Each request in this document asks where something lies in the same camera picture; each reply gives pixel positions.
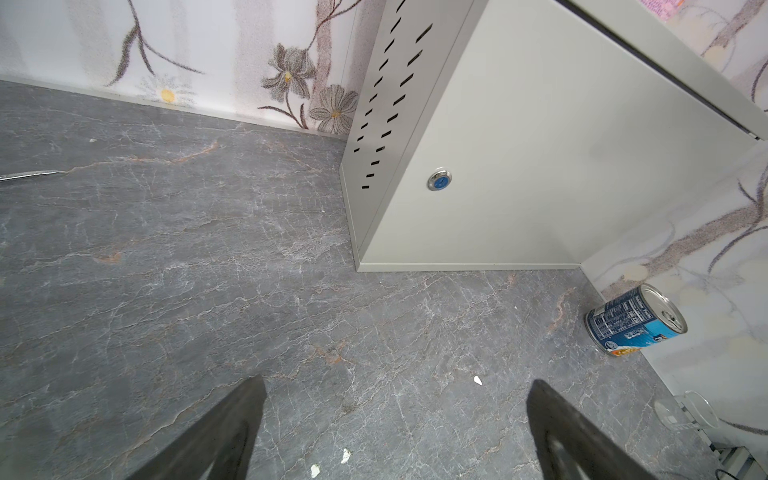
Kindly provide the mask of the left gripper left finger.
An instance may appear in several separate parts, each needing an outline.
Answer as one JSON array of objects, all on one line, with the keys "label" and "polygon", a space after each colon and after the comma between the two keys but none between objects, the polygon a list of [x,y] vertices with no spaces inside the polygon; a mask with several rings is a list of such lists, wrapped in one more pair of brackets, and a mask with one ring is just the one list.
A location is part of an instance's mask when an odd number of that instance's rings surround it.
[{"label": "left gripper left finger", "polygon": [[150,459],[132,479],[244,479],[268,397],[264,379],[243,380]]}]

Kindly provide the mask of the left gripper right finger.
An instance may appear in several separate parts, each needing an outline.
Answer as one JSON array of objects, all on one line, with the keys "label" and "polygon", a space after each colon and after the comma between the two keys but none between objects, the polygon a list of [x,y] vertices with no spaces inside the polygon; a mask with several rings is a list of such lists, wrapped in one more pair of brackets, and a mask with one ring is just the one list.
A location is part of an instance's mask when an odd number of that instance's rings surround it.
[{"label": "left gripper right finger", "polygon": [[541,379],[526,399],[545,479],[651,479],[649,473]]}]

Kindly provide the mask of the blue label can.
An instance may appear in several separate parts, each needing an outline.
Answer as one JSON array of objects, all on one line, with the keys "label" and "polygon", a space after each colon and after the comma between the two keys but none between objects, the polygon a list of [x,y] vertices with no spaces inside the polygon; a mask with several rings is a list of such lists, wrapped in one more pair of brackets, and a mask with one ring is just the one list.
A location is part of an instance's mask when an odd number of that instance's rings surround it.
[{"label": "blue label can", "polygon": [[647,283],[592,309],[584,317],[590,337],[613,356],[624,356],[688,332],[683,315]]}]

